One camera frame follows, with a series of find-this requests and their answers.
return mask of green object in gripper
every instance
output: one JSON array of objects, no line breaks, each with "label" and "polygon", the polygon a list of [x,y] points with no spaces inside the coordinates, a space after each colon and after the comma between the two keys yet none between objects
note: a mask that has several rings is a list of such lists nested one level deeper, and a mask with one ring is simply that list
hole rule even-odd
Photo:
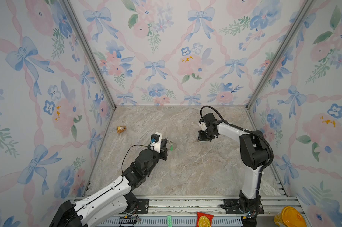
[{"label": "green object in gripper", "polygon": [[171,218],[171,215],[167,216],[167,225],[169,227],[172,227],[172,218]]}]

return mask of black bracket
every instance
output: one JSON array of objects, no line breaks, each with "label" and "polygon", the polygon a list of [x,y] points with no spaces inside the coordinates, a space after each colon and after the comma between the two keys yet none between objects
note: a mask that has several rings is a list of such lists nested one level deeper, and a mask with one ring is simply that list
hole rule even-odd
[{"label": "black bracket", "polygon": [[137,199],[136,202],[136,213],[137,214],[148,214],[148,204],[150,200],[149,199]]},{"label": "black bracket", "polygon": [[[223,199],[223,202],[224,202],[224,205],[226,206],[236,206],[238,205],[238,201],[239,199]],[[264,209],[263,209],[263,206],[260,207],[259,206],[259,214],[264,214]],[[241,210],[239,208],[228,208],[228,209],[225,209],[226,213],[227,214],[245,214],[243,212],[241,212]]]}]

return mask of orange toy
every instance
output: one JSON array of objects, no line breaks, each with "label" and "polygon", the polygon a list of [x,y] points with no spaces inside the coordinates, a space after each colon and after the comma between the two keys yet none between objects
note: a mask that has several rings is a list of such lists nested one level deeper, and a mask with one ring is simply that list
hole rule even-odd
[{"label": "orange toy", "polygon": [[126,130],[126,126],[123,125],[123,126],[117,126],[117,133],[122,133]]}]

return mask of yellow cup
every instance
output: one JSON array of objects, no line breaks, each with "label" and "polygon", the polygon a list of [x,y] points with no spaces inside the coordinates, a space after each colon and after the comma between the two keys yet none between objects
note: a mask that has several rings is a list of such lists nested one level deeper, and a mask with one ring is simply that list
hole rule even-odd
[{"label": "yellow cup", "polygon": [[305,219],[293,207],[285,207],[274,216],[274,223],[280,227],[306,227]]}]

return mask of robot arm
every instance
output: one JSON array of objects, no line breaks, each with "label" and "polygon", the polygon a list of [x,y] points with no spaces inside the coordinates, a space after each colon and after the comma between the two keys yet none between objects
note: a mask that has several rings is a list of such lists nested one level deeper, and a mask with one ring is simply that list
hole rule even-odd
[{"label": "robot arm", "polygon": [[167,139],[161,133],[151,136],[151,143],[135,162],[114,182],[83,200],[60,205],[50,227],[95,227],[119,213],[133,213],[137,198],[132,191],[146,181],[160,159],[167,160]]},{"label": "robot arm", "polygon": [[198,139],[200,141],[211,141],[218,138],[219,135],[225,135],[240,144],[240,157],[245,164],[245,174],[244,184],[240,191],[239,208],[245,213],[253,212],[259,202],[258,194],[262,167],[267,167],[273,160],[270,153],[271,149],[267,146],[261,131],[249,131],[229,124],[219,113],[218,115],[221,120],[216,120],[212,113],[205,116],[201,114],[202,119],[200,119],[199,125],[202,130],[199,131]]}]

